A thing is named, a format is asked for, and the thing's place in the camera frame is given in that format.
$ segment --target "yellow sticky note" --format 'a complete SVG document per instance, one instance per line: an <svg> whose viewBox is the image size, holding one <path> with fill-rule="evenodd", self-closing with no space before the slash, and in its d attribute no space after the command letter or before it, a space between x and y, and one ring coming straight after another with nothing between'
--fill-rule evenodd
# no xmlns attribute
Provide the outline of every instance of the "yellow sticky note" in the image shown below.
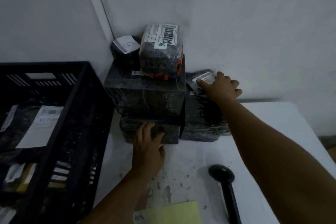
<svg viewBox="0 0 336 224"><path fill-rule="evenodd" d="M134 212L135 224L202 224L197 201Z"/></svg>

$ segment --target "human hand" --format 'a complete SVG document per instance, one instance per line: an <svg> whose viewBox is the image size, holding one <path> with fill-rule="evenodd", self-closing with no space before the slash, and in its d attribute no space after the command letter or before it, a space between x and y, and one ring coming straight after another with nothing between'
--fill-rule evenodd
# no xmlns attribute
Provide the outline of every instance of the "human hand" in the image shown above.
<svg viewBox="0 0 336 224"><path fill-rule="evenodd" d="M157 175L165 160L165 150L160 147L164 133L158 133L152 140L151 128L154 126L153 122L142 124L133 140L132 171L147 182Z"/></svg>
<svg viewBox="0 0 336 224"><path fill-rule="evenodd" d="M217 73L216 80L212 84L200 79L197 80L197 84L205 91L208 98L217 104L222 101L234 101L243 93L241 89L237 89L239 82L224 76L222 72Z"/></svg>

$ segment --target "person's left hand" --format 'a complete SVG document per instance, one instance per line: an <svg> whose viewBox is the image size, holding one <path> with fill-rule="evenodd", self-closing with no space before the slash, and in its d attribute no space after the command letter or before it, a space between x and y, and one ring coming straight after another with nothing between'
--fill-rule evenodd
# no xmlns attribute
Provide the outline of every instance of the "person's left hand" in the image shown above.
<svg viewBox="0 0 336 224"><path fill-rule="evenodd" d="M158 133L152 140L151 128L154 126L153 122L142 124L133 140L132 171L148 182L157 175L165 160L165 150L160 147L164 133Z"/></svg>

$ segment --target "forearm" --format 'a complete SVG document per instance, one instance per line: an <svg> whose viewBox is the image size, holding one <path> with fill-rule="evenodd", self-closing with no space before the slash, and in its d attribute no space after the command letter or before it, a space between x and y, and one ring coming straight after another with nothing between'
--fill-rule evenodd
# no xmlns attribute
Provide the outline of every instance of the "forearm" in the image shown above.
<svg viewBox="0 0 336 224"><path fill-rule="evenodd" d="M281 223L323 223L335 216L335 180L316 159L240 103L219 106L246 167Z"/></svg>
<svg viewBox="0 0 336 224"><path fill-rule="evenodd" d="M121 224L132 218L133 209L147 186L147 179L130 171L121 182L92 210L84 224Z"/></svg>

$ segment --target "white wall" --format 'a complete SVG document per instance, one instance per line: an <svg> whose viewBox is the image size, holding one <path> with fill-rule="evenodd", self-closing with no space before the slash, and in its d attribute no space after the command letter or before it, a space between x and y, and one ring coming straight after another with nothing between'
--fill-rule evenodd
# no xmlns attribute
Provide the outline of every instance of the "white wall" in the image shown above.
<svg viewBox="0 0 336 224"><path fill-rule="evenodd" d="M0 62L90 61L109 68L109 44L91 0L0 0Z"/></svg>
<svg viewBox="0 0 336 224"><path fill-rule="evenodd" d="M243 98L292 101L317 135L336 134L336 0L103 3L115 37L178 23L188 71L224 71Z"/></svg>

